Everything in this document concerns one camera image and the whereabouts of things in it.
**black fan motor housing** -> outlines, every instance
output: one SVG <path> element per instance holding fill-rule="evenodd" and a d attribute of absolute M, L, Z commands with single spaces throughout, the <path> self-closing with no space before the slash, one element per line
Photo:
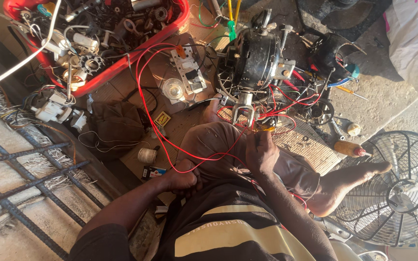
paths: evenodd
<path fill-rule="evenodd" d="M 280 58 L 280 38 L 254 28 L 242 30 L 235 40 L 235 58 L 230 81 L 253 90 L 266 88 L 273 79 Z"/>

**white thread spool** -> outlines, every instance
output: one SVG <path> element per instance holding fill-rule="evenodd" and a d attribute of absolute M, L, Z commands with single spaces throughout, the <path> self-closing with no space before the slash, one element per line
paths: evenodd
<path fill-rule="evenodd" d="M 154 164 L 156 162 L 157 151 L 141 148 L 138 151 L 138 160 L 143 163 Z"/>

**screwdriver with yellow handle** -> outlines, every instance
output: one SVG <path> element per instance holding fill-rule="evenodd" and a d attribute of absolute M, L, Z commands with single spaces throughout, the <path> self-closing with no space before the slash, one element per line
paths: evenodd
<path fill-rule="evenodd" d="M 338 86 L 332 86 L 332 87 L 336 87 L 336 88 L 338 88 L 338 89 L 340 89 L 340 90 L 342 90 L 342 91 L 345 91 L 345 92 L 347 92 L 347 93 L 351 93 L 352 95 L 355 95 L 355 96 L 357 96 L 357 97 L 359 97 L 359 98 L 361 98 L 361 99 L 364 99 L 364 100 L 366 100 L 366 101 L 369 101 L 369 99 L 367 99 L 366 97 L 361 96 L 361 95 L 359 95 L 359 94 L 355 93 L 354 91 L 351 91 L 351 90 L 349 90 L 349 89 L 347 89 L 347 88 L 345 88 L 345 87 L 343 87 L 343 86 L 338 85 Z"/>
<path fill-rule="evenodd" d="M 307 74 L 307 75 L 309 75 L 309 76 L 312 76 L 312 73 L 310 73 L 310 72 L 308 72 L 308 71 L 304 71 L 303 73 L 305 73 L 305 74 Z M 365 98 L 364 96 L 361 96 L 361 95 L 359 95 L 359 94 L 355 93 L 354 91 L 351 91 L 351 90 L 349 90 L 349 89 L 347 89 L 347 88 L 345 88 L 345 87 L 343 87 L 343 86 L 341 86 L 341 85 L 338 85 L 338 86 L 330 86 L 330 85 L 329 85 L 329 87 L 336 87 L 337 89 L 340 89 L 340 90 L 342 90 L 342 91 L 345 91 L 345 92 L 347 92 L 347 93 L 350 93 L 350 94 L 352 94 L 352 95 L 355 95 L 355 96 L 357 96 L 357 97 L 359 97 L 359 98 L 361 98 L 361 99 L 364 99 L 364 100 L 366 100 L 366 101 L 370 101 L 369 99 Z"/>

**fan guard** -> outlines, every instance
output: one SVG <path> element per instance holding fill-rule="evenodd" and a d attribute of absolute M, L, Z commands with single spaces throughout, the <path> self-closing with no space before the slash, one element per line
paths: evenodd
<path fill-rule="evenodd" d="M 398 246 L 418 240 L 418 133 L 377 134 L 362 147 L 373 157 L 347 157 L 340 169 L 389 161 L 389 172 L 353 188 L 335 210 L 338 222 L 357 238 Z"/>

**standing fan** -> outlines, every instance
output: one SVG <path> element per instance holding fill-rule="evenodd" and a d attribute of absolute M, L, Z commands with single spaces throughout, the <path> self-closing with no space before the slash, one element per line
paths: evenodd
<path fill-rule="evenodd" d="M 390 162 L 390 171 L 353 188 L 336 209 L 340 224 L 359 239 L 398 246 L 418 240 L 418 133 L 377 134 L 362 147 L 373 156 L 346 158 L 340 168 Z"/>

